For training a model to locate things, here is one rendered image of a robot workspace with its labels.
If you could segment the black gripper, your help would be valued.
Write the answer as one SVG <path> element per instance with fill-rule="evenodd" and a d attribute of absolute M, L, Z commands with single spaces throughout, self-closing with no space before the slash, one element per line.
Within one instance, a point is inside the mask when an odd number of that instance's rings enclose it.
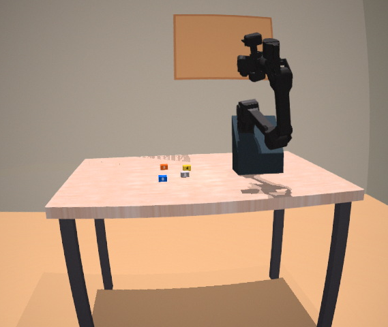
<path fill-rule="evenodd" d="M 252 56 L 251 54 L 254 54 L 256 56 L 256 73 L 251 70 L 249 75 L 249 79 L 252 82 L 258 82 L 260 80 L 264 80 L 266 75 L 264 72 L 260 70 L 260 62 L 264 59 L 263 58 L 263 52 L 262 51 L 257 51 L 257 46 L 262 45 L 262 36 L 261 34 L 257 33 L 252 33 L 244 36 L 244 40 L 241 40 L 242 42 L 245 43 L 245 46 L 250 47 L 250 57 Z"/>

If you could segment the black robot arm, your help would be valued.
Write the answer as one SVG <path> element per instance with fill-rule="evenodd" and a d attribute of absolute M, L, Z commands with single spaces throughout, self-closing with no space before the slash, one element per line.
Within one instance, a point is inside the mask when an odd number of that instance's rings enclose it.
<path fill-rule="evenodd" d="M 256 73 L 256 56 L 238 55 L 237 70 L 241 76 L 247 77 L 248 73 Z M 237 110 L 237 128 L 239 133 L 254 133 L 254 126 L 265 136 L 265 145 L 269 150 L 279 149 L 288 145 L 292 139 L 293 128 L 290 124 L 289 93 L 293 83 L 293 73 L 286 59 L 280 58 L 280 41 L 273 38 L 263 39 L 263 60 L 260 70 L 264 72 L 275 94 L 275 112 L 277 125 L 264 117 L 258 108 L 255 99 L 239 102 Z M 284 65 L 284 67 L 280 67 Z"/>

